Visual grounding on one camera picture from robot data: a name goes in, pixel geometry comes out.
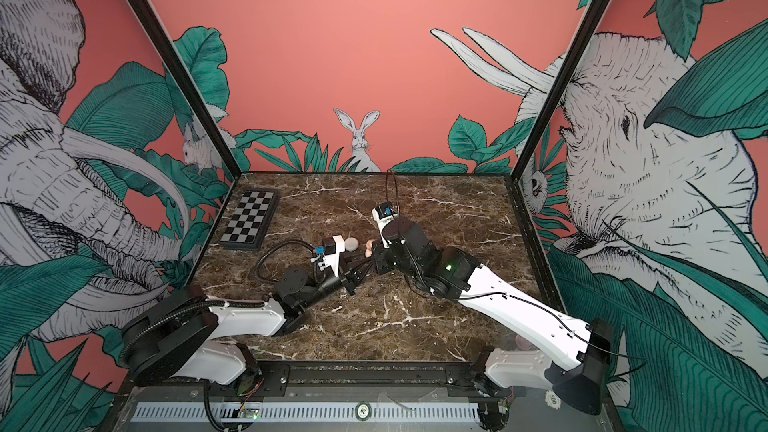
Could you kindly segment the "pink earbuds charging case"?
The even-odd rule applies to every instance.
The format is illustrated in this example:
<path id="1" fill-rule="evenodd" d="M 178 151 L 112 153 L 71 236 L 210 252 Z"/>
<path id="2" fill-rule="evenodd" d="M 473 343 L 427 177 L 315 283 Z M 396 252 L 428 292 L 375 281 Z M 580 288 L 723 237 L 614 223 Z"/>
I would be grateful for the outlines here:
<path id="1" fill-rule="evenodd" d="M 375 245 L 375 240 L 369 240 L 366 242 L 365 255 L 367 257 L 370 257 L 373 254 L 374 245 Z"/>

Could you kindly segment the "white round charging case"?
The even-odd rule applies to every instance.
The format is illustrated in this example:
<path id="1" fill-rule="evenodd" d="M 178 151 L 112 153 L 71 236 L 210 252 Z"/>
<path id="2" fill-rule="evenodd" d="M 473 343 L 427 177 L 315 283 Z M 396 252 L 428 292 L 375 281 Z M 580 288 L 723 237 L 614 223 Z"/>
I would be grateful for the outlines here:
<path id="1" fill-rule="evenodd" d="M 359 241 L 354 237 L 348 237 L 344 241 L 344 246 L 347 252 L 354 252 L 359 248 Z"/>

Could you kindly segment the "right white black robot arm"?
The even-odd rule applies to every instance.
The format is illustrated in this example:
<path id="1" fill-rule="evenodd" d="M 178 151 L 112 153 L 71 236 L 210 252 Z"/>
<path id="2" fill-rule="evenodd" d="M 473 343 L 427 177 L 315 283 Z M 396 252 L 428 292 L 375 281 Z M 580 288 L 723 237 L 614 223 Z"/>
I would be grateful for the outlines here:
<path id="1" fill-rule="evenodd" d="M 397 215 L 377 222 L 378 272 L 399 270 L 415 288 L 482 313 L 527 339 L 529 352 L 491 350 L 479 361 L 476 386 L 486 394 L 510 387 L 549 389 L 570 407 L 600 413 L 613 327 L 559 312 L 520 291 L 456 247 L 437 248 L 415 222 Z"/>

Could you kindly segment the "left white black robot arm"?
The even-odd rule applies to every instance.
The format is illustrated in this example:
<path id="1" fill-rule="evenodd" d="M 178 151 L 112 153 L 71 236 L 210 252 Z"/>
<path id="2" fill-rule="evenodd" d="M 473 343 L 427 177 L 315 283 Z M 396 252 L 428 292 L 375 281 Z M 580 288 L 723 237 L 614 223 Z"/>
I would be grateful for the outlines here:
<path id="1" fill-rule="evenodd" d="M 244 396 L 260 388 L 264 373 L 243 343 L 222 337 L 277 337 L 299 329 L 309 309 L 341 289 L 353 293 L 372 266 L 362 253 L 343 253 L 338 272 L 317 280 L 302 269 L 287 271 L 261 300 L 230 300 L 189 286 L 133 319 L 121 331 L 117 362 L 135 384 L 169 378 L 206 380 Z"/>

